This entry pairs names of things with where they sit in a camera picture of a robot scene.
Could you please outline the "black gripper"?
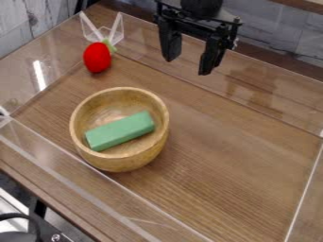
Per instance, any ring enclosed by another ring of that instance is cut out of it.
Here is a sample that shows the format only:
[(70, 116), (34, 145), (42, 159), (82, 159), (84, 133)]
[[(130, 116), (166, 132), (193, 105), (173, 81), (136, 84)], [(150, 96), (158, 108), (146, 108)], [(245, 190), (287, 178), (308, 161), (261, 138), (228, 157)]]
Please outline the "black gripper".
[[(182, 23), (192, 24), (198, 28), (214, 30), (217, 27), (225, 27), (228, 30), (228, 49), (237, 46), (237, 31), (242, 25), (238, 16), (232, 15), (222, 8), (222, 0), (154, 0), (157, 12)], [(173, 61), (181, 54), (181, 33), (173, 22), (160, 19), (158, 23), (158, 41), (161, 55), (166, 62)], [(226, 41), (216, 34), (210, 35), (205, 41), (204, 52), (200, 56), (197, 74), (206, 76), (218, 66)]]

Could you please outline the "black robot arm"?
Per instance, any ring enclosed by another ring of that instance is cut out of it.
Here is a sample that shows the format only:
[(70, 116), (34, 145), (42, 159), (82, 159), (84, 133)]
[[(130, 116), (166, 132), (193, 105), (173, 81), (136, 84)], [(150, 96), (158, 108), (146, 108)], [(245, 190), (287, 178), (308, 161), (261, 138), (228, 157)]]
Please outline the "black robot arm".
[(182, 35), (205, 42), (197, 74), (218, 67), (226, 50), (237, 46), (241, 18), (222, 9), (222, 0), (154, 0), (153, 22), (158, 29), (161, 55), (166, 62), (181, 54)]

